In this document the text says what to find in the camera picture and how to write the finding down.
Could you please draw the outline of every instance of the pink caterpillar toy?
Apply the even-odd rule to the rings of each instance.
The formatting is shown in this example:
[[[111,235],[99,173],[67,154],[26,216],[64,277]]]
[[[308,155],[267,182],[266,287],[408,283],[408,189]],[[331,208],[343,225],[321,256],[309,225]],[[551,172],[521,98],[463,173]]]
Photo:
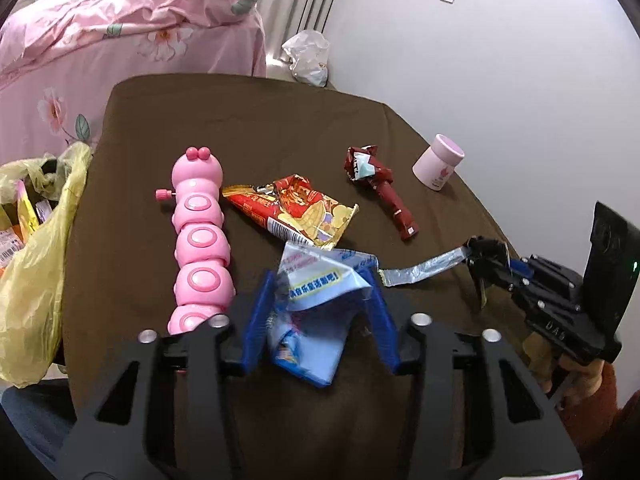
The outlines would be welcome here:
[[[209,148],[188,148],[174,165],[175,192],[156,190],[156,200],[175,196],[171,218],[178,240],[175,259],[180,272],[174,293],[178,307],[169,320],[169,334],[188,332],[226,310],[236,294],[226,266],[229,242],[222,232],[225,220],[218,199],[222,168]]]

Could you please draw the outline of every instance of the yellow plastic bag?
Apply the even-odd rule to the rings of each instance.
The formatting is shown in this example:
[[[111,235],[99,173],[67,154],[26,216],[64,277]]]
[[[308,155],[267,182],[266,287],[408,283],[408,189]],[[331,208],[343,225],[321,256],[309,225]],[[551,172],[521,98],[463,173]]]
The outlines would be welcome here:
[[[91,148],[76,142],[58,159],[55,175],[42,173],[46,158],[0,167],[0,203],[14,202],[16,181],[28,175],[37,192],[59,200],[0,277],[0,378],[19,388],[44,377],[62,339],[66,241],[91,157]]]

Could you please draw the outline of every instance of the pink cup lid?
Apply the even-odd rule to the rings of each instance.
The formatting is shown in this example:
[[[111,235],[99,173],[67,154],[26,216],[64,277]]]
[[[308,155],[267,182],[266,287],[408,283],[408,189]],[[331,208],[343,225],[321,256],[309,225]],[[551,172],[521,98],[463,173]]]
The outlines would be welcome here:
[[[465,158],[465,152],[462,151],[453,140],[444,135],[437,134],[431,143],[431,149],[440,160],[446,162],[450,166],[457,166],[460,161]]]

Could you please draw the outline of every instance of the brown tablecloth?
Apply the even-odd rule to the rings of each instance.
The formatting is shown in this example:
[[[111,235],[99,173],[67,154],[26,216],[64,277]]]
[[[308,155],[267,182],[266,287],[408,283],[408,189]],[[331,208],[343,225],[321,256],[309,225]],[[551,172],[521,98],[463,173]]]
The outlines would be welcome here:
[[[347,148],[367,144],[380,147],[380,160],[394,170],[394,186],[420,225],[407,243],[373,192],[344,173]],[[188,146],[209,146],[226,184],[264,184],[299,173],[340,202],[358,203],[361,211],[339,245],[376,254],[383,268],[417,264],[472,235],[504,239],[457,175],[441,192],[414,177],[412,165],[428,145],[386,105],[240,76],[143,76],[121,83],[108,104],[66,255],[63,337],[76,408],[91,395],[110,349],[146,328],[166,334],[175,307],[176,235],[154,191],[171,187],[173,164]],[[235,286],[252,290],[265,268],[277,268],[284,244],[224,200],[221,205]],[[491,326],[516,344],[528,333],[501,290],[492,289],[477,314],[464,266],[406,290],[423,311],[458,330]],[[267,362],[230,385],[248,478],[394,476],[409,382],[386,371],[364,322],[352,327],[330,387],[316,389]]]

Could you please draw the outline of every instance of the blue jeans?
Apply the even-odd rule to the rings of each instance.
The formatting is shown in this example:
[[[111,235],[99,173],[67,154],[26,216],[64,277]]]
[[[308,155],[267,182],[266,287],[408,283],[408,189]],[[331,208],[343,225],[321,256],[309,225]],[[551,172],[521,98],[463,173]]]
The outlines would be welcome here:
[[[76,423],[67,379],[9,388],[0,399],[6,416],[29,450],[53,473],[62,443]]]

